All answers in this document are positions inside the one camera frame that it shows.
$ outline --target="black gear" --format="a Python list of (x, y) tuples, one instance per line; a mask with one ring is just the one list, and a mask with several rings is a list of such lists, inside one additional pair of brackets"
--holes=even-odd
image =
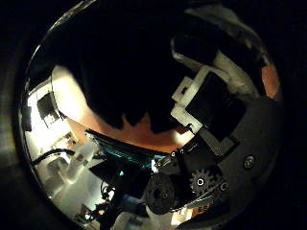
[(191, 181), (191, 189), (193, 193), (197, 196), (201, 196), (208, 191), (208, 189), (215, 182), (212, 182), (214, 176), (210, 174), (210, 171), (205, 171), (204, 169), (196, 170), (192, 173)]

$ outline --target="cable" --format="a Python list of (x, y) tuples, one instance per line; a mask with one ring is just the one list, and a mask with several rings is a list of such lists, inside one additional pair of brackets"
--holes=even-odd
[(48, 156), (52, 155), (52, 154), (59, 154), (61, 152), (66, 152), (67, 155), (74, 155), (75, 152), (70, 150), (70, 149), (51, 149), (45, 153), (43, 153), (42, 155), (40, 155), (36, 160), (34, 160), (32, 162), (32, 165), (35, 166), (37, 164), (39, 164), (41, 161), (43, 161), (44, 159), (46, 159)]

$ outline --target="wire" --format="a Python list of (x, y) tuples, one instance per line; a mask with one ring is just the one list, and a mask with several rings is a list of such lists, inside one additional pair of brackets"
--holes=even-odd
[(59, 154), (61, 152), (66, 152), (67, 155), (74, 155), (75, 152), (70, 150), (70, 149), (51, 149), (45, 153), (43, 153), (42, 155), (40, 155), (36, 160), (34, 160), (32, 162), (33, 166), (39, 164), (41, 161), (43, 161), (44, 159), (46, 159), (48, 156), (52, 155), (52, 154)]

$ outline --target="screw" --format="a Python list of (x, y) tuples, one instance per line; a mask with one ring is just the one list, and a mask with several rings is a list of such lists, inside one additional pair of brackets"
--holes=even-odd
[(222, 183), (222, 185), (220, 186), (220, 189), (222, 192), (226, 191), (228, 188), (228, 184), (226, 182)]
[(198, 186), (202, 186), (204, 184), (204, 180), (202, 178), (198, 179)]
[(253, 157), (253, 155), (249, 155), (244, 161), (244, 168), (246, 168), (246, 170), (250, 170), (253, 167), (254, 163), (255, 158)]

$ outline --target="person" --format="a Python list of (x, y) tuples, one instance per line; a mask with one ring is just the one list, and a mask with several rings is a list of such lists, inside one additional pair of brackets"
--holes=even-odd
[[(55, 73), (56, 66), (76, 80), (76, 98), (84, 98), (85, 104), (75, 122), (84, 128), (164, 152), (187, 143), (193, 134), (172, 120), (170, 112), (177, 86), (195, 73), (174, 59), (174, 38), (179, 51), (204, 64), (212, 65), (221, 50), (244, 66), (263, 93), (258, 70), (264, 64), (254, 50), (217, 25), (184, 13), (184, 4), (170, 7), (170, 1), (156, 1), (134, 8), (103, 2), (55, 29), (43, 41), (30, 72), (30, 87)], [(65, 107), (59, 110), (65, 114)]]

